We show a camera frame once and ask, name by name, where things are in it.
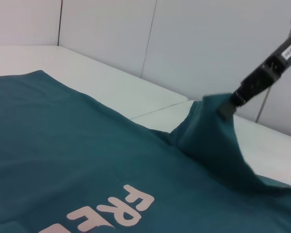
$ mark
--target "teal fabric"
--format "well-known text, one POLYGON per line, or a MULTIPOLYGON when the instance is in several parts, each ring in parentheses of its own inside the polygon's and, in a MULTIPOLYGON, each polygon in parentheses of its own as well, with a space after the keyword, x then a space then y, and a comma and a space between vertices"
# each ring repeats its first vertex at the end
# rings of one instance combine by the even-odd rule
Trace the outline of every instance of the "teal fabric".
POLYGON ((66 215, 90 206, 115 226, 93 233, 291 233, 291 187, 244 162, 232 120, 216 114, 228 96, 195 102, 168 134, 42 71, 0 77, 0 231, 59 223, 77 233, 86 218, 66 215), (155 198, 131 227, 96 209, 109 197, 124 201, 127 184, 155 198))

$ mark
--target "t-shirt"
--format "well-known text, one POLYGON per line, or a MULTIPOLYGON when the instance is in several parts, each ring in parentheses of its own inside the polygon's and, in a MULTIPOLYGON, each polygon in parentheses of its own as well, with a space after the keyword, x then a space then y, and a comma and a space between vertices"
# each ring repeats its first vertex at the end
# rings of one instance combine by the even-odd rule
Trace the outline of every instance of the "t-shirt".
POLYGON ((164 133, 43 71, 0 77, 0 233, 291 233, 291 187, 245 163, 229 96, 164 133))

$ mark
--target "teal t-shirt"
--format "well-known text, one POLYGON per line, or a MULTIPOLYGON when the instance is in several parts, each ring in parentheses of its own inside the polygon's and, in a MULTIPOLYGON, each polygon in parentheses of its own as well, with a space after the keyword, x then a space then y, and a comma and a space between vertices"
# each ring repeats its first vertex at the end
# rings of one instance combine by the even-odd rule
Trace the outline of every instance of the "teal t-shirt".
POLYGON ((291 187, 245 163, 228 97, 169 134, 42 71, 0 77, 0 233, 291 233, 291 187))

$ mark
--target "white surface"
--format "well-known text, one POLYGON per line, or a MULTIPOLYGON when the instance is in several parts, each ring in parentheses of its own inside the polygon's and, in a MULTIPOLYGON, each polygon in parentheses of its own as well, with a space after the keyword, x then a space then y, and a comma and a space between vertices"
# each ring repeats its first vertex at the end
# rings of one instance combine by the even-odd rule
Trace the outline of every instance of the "white surface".
POLYGON ((61 0, 0 0, 0 45, 57 45, 61 0))
POLYGON ((156 0, 64 0, 60 46, 141 76, 156 0))
POLYGON ((0 76, 43 70, 127 118, 181 103, 186 97, 58 46, 0 46, 0 76))
MULTIPOLYGON (((189 113, 193 101, 177 104, 136 119, 150 129, 171 132, 189 113)), ((291 185, 291 137, 234 117, 235 131, 246 162, 258 174, 291 185)))
POLYGON ((259 123, 291 136, 291 67, 272 87, 259 123))
MULTIPOLYGON (((232 92, 287 37, 291 0, 159 0, 142 78, 200 100, 232 92)), ((255 120, 265 93, 239 112, 255 120)))

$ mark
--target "white table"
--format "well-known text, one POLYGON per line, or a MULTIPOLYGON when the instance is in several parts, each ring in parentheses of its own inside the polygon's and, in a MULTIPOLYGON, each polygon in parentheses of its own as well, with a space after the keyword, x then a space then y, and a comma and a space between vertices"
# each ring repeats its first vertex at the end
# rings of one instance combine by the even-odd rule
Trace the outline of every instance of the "white table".
POLYGON ((43 70, 127 118, 181 103, 186 97, 58 46, 0 46, 0 76, 43 70))
MULTIPOLYGON (((150 129, 171 132, 188 115, 193 101, 133 119, 150 129)), ((258 174, 291 185, 291 137, 234 116, 235 131, 246 162, 258 174)))

